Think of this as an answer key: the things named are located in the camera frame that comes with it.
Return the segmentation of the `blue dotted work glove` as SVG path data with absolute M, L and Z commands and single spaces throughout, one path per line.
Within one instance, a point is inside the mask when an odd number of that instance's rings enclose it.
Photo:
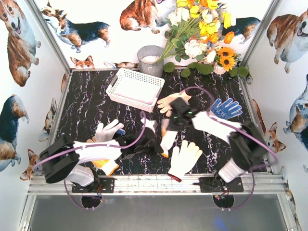
M 215 116 L 225 120 L 229 120 L 243 113 L 242 107 L 232 98 L 228 98 L 224 102 L 220 98 L 216 99 L 210 110 Z

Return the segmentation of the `white glove blue finger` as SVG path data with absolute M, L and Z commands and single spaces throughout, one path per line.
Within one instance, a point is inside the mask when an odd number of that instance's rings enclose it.
M 108 125 L 104 125 L 103 123 L 99 123 L 95 136 L 93 137 L 93 140 L 95 142 L 106 142 L 113 139 L 116 132 L 124 127 L 123 123 L 120 123 L 118 119 L 114 119 L 111 123 Z

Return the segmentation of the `grey metal bucket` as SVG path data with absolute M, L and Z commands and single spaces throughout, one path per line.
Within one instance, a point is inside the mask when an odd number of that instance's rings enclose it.
M 156 45 L 148 45 L 140 48 L 137 52 L 140 71 L 155 77 L 163 74 L 164 61 L 160 60 L 163 48 Z

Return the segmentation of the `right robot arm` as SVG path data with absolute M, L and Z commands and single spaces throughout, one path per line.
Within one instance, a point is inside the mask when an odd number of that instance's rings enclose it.
M 241 124 L 218 118 L 207 111 L 192 109 L 182 98 L 175 99 L 170 106 L 172 114 L 167 132 L 191 126 L 195 130 L 214 135 L 231 147 L 231 158 L 218 172 L 226 183 L 253 168 L 259 168 L 263 156 L 270 151 L 262 135 L 250 121 Z M 168 175 L 181 182 L 201 154 L 202 150 L 194 142 L 183 140 L 179 147 L 173 148 Z

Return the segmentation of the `small sunflower pot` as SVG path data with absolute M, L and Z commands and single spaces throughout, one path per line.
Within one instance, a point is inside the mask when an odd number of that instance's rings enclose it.
M 239 66 L 241 55 L 230 47 L 219 47 L 215 49 L 213 72 L 222 75 L 229 71 L 234 71 Z

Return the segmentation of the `white plastic storage basket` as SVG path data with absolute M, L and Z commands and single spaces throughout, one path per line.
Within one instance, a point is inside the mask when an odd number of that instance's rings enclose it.
M 120 68 L 106 93 L 114 102 L 151 113 L 164 83 L 160 77 Z

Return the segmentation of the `yellow coated work glove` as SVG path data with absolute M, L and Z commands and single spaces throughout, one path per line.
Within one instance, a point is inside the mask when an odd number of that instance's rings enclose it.
M 97 140 L 95 137 L 92 137 L 92 139 L 88 139 L 86 142 L 108 142 L 111 140 Z M 119 168 L 119 165 L 115 162 L 115 160 L 109 160 L 109 159 L 103 159 L 103 160 L 94 160 L 92 161 L 94 166 L 97 169 L 102 170 L 107 177 L 113 174 L 113 172 Z

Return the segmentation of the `cream glove red cuff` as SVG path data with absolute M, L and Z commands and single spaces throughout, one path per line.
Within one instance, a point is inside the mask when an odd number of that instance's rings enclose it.
M 180 147 L 174 147 L 168 175 L 181 182 L 184 175 L 192 170 L 203 151 L 194 143 L 183 140 Z

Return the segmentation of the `aluminium front rail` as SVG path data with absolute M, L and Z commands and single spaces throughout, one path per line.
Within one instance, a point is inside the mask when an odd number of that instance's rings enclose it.
M 213 183 L 213 174 L 187 174 L 182 182 L 168 175 L 113 175 L 114 195 L 202 195 L 218 192 L 218 187 L 206 186 Z M 280 194 L 287 188 L 282 175 L 265 172 L 242 175 L 230 183 L 224 190 L 231 194 Z M 63 182 L 47 184 L 43 176 L 34 176 L 30 181 L 28 195 L 66 195 Z

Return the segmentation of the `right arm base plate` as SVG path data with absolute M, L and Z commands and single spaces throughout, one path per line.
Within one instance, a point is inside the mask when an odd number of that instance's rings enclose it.
M 193 185 L 199 186 L 202 193 L 223 193 L 230 190 L 232 193 L 241 193 L 244 191 L 241 178 L 235 178 L 233 181 L 226 183 L 223 180 L 215 179 L 214 177 L 202 177 Z

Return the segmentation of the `white glove orange cuff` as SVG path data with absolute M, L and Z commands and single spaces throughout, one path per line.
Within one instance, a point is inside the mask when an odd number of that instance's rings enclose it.
M 169 119 L 163 119 L 161 122 L 162 139 L 161 139 L 160 147 L 163 149 L 163 152 L 161 153 L 161 155 L 164 157 L 169 156 L 168 151 L 173 146 L 173 143 L 178 133 L 177 131 L 167 130 L 168 124 L 169 124 Z

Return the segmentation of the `artificial flower bouquet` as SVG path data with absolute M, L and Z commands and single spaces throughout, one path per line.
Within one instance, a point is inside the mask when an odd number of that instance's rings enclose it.
M 169 30 L 165 32 L 166 45 L 158 61 L 174 57 L 177 62 L 215 58 L 209 53 L 217 43 L 228 43 L 234 34 L 223 38 L 222 30 L 236 25 L 236 17 L 220 0 L 178 0 L 176 9 L 167 17 Z

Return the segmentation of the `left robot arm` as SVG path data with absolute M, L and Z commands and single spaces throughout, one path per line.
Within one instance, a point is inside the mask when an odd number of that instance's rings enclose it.
M 137 134 L 116 137 L 124 125 L 117 119 L 110 124 L 99 123 L 93 142 L 74 141 L 63 136 L 40 155 L 36 166 L 41 166 L 45 181 L 49 184 L 63 180 L 83 187 L 94 183 L 94 173 L 82 164 L 93 162 L 105 175 L 110 176 L 119 165 L 119 160 L 138 157 L 141 154 L 160 154 L 161 147 L 156 140 L 155 120 L 141 119 L 143 124 Z

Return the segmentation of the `cream knit glove pair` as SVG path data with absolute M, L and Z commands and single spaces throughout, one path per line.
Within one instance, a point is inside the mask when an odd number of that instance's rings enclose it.
M 182 98 L 186 103 L 191 98 L 186 92 L 173 93 L 169 96 L 166 96 L 157 101 L 157 108 L 160 109 L 161 114 L 166 114 L 167 117 L 170 117 L 172 114 L 172 107 L 170 103 L 173 102 L 177 98 Z

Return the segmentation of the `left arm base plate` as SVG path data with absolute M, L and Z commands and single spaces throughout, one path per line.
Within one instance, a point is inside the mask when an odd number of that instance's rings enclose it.
M 115 187 L 115 178 L 99 177 L 88 186 L 81 186 L 74 183 L 72 186 L 73 193 L 113 193 Z

